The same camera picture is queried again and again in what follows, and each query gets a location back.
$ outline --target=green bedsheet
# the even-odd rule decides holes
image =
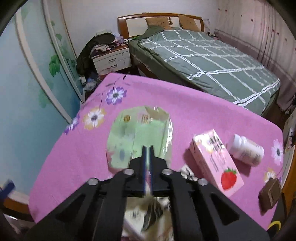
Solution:
[[[251,56],[202,32],[149,28],[130,52],[160,79],[188,82],[206,93],[261,115],[279,79]]]

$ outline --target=strawberry print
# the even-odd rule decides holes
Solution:
[[[221,184],[223,190],[228,190],[232,188],[236,181],[237,181],[237,171],[233,170],[232,168],[226,169],[223,174],[221,175]]]

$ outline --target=painted wall mural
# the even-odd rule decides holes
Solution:
[[[41,0],[30,0],[22,8],[26,40],[47,85],[71,118],[76,116],[80,99],[74,91],[53,47]]]
[[[0,184],[11,179],[17,191],[29,194],[67,122],[28,66],[18,41],[15,18],[0,36],[0,56]],[[51,89],[55,87],[53,81],[47,83]]]
[[[71,48],[71,43],[67,38],[67,32],[63,24],[62,12],[60,9],[59,0],[47,0],[48,11],[50,15],[50,23],[54,29],[54,37],[57,39],[59,49],[63,55],[63,58],[69,67],[69,71],[74,79],[76,86],[82,94],[82,85],[79,80],[79,75],[76,72],[76,57]]]
[[[58,1],[49,1],[55,37],[68,69],[82,93],[76,57],[67,39]],[[66,113],[75,117],[80,99],[54,48],[41,0],[29,0],[21,8],[24,38],[49,89]],[[15,16],[0,36],[0,184],[14,181],[18,192],[29,194],[36,177],[67,121],[48,98],[29,65],[18,36]]]

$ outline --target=wooden headboard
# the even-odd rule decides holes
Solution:
[[[183,15],[193,18],[196,25],[201,29],[201,31],[205,31],[204,23],[201,17],[186,14]],[[153,17],[167,17],[168,19],[170,19],[170,25],[172,27],[180,26],[178,13],[141,13],[127,15],[118,17],[118,28],[120,35],[123,36],[123,38],[128,39],[144,34],[147,30],[147,23],[145,18]]]

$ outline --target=brown box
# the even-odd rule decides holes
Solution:
[[[259,192],[261,210],[266,212],[272,209],[281,196],[281,184],[279,180],[270,178]]]

